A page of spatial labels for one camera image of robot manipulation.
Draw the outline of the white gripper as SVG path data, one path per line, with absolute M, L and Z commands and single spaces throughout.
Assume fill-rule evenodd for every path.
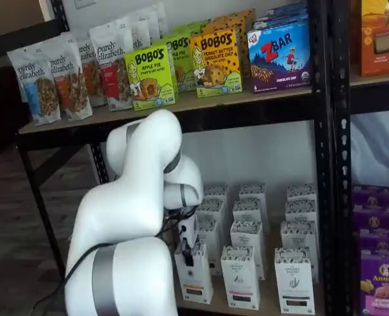
M 182 243 L 181 252 L 187 267 L 194 266 L 193 248 L 198 238 L 199 223 L 197 215 L 194 214 L 178 223 L 178 235 Z

